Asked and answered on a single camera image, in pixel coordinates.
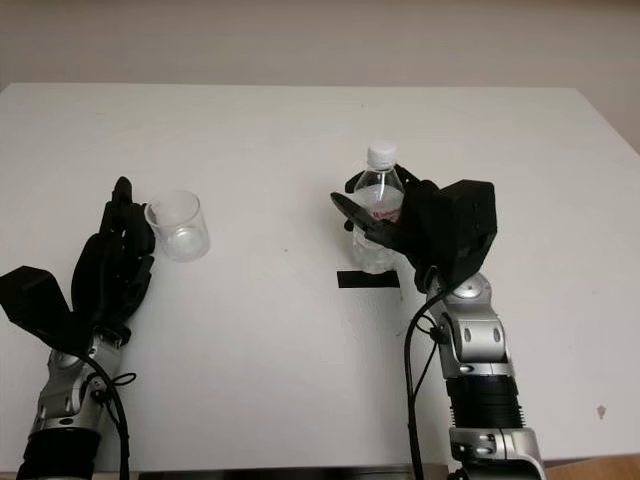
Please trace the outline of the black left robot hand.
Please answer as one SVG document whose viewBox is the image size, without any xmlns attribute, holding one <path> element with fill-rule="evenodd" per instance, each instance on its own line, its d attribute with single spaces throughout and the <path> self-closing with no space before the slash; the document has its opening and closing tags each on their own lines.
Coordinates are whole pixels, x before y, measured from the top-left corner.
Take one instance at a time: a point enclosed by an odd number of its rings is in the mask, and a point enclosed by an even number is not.
<svg viewBox="0 0 640 480">
<path fill-rule="evenodd" d="M 72 277 L 75 319 L 122 345 L 130 340 L 127 323 L 151 281 L 155 236 L 145 207 L 133 201 L 130 180 L 119 177 L 100 228 L 85 243 Z"/>
</svg>

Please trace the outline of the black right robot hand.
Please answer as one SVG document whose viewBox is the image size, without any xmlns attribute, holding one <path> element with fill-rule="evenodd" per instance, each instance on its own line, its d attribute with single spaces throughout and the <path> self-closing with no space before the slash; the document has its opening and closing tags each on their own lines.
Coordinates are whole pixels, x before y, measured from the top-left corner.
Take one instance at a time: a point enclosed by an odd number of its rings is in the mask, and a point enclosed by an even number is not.
<svg viewBox="0 0 640 480">
<path fill-rule="evenodd" d="M 365 238 L 405 256 L 415 268 L 416 288 L 426 293 L 435 279 L 441 294 L 449 295 L 461 283 L 457 277 L 457 253 L 448 251 L 445 243 L 455 240 L 462 230 L 456 219 L 458 208 L 445 211 L 447 202 L 455 203 L 473 188 L 471 180 L 460 180 L 443 189 L 429 180 L 420 180 L 400 165 L 385 174 L 396 178 L 405 189 L 399 221 L 377 220 L 345 195 L 333 192 L 330 198 L 347 218 L 347 223 L 364 230 Z"/>
</svg>

